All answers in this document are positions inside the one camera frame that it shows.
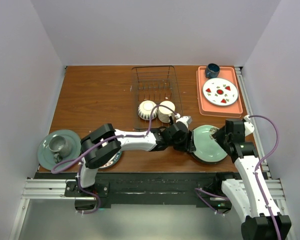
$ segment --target wooden tabletop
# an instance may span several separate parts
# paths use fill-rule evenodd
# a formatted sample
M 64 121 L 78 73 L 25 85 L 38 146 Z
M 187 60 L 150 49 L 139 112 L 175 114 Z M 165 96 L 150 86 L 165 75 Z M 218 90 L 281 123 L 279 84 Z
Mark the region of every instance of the wooden tabletop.
M 50 132 L 69 129 L 80 138 L 103 124 L 111 123 L 123 131 L 134 130 L 134 95 L 131 69 L 134 66 L 69 66 L 55 109 Z M 183 115 L 192 116 L 190 129 L 201 125 L 218 128 L 225 125 L 225 117 L 204 116 L 199 113 L 196 71 L 199 66 L 175 66 Z M 242 94 L 243 116 L 247 114 Z M 252 135 L 247 141 L 253 141 Z M 70 168 L 76 172 L 78 166 Z M 172 147 L 164 151 L 125 151 L 117 164 L 105 172 L 237 172 L 227 156 L 221 163 L 199 163 L 191 155 Z M 49 172 L 43 167 L 39 172 Z

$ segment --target gray floor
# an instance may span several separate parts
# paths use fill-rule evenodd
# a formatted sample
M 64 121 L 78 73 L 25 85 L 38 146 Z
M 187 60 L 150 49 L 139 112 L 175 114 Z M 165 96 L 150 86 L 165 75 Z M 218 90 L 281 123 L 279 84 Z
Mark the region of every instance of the gray floor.
M 113 205 L 75 213 L 73 200 L 31 200 L 20 240 L 240 240 L 236 212 L 191 205 Z

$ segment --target red circle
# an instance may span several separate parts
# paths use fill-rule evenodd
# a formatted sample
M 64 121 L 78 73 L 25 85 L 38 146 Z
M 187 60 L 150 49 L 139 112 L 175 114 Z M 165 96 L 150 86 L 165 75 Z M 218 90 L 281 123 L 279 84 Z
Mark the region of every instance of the red circle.
M 222 91 L 221 89 L 218 89 L 218 90 L 216 91 L 216 93 L 222 95 L 222 94 L 224 94 L 224 91 Z

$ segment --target pink tray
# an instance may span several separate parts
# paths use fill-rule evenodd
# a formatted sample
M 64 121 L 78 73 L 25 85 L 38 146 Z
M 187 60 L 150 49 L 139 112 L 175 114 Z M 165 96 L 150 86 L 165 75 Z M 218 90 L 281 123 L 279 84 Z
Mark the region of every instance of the pink tray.
M 239 94 L 238 100 L 230 106 L 216 106 L 210 103 L 202 93 L 202 88 L 205 82 L 208 80 L 205 74 L 206 66 L 200 66 L 196 72 L 196 86 L 198 92 L 198 103 L 199 112 L 202 115 L 215 116 L 215 117 L 231 117 L 240 118 L 243 113 L 243 108 L 241 104 L 241 97 Z M 238 81 L 236 76 L 236 71 L 231 66 L 221 66 L 218 78 L 226 79 L 232 82 L 238 91 Z

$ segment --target mug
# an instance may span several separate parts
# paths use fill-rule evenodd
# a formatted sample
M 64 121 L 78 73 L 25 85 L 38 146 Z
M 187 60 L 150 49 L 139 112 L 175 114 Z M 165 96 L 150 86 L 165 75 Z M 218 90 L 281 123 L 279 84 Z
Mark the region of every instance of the mug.
M 205 69 L 205 77 L 207 79 L 213 79 L 218 77 L 220 73 L 220 67 L 217 64 L 210 63 L 208 66 L 206 66 Z
M 72 151 L 71 143 L 63 136 L 54 136 L 49 142 L 49 149 L 54 153 L 53 158 L 56 163 L 69 156 Z

